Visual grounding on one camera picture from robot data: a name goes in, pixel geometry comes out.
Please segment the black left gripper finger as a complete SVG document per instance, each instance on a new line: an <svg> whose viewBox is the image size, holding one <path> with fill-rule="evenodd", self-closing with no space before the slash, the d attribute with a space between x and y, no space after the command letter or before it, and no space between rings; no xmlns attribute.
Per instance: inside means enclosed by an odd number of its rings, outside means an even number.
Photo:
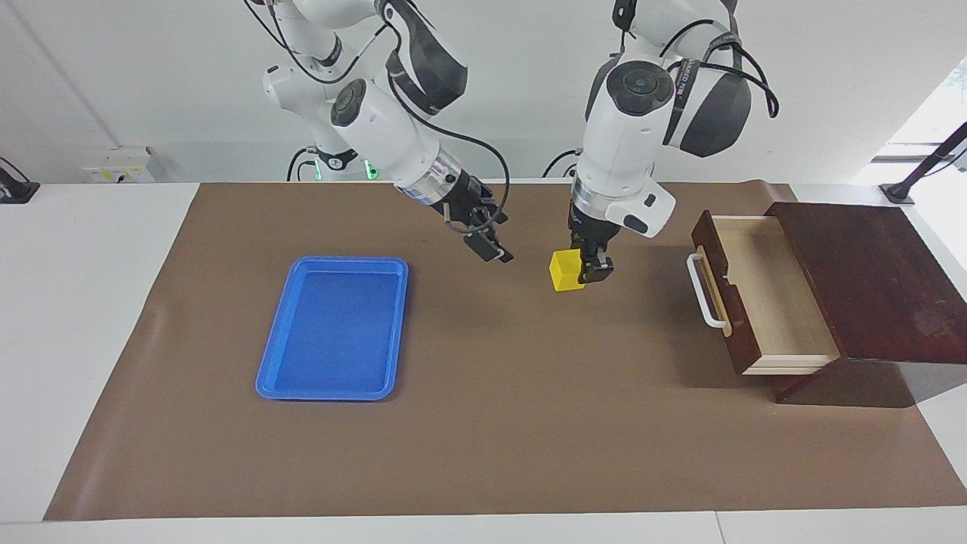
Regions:
<svg viewBox="0 0 967 544"><path fill-rule="evenodd" d="M583 283L604 282L613 270L606 243L583 243Z"/></svg>

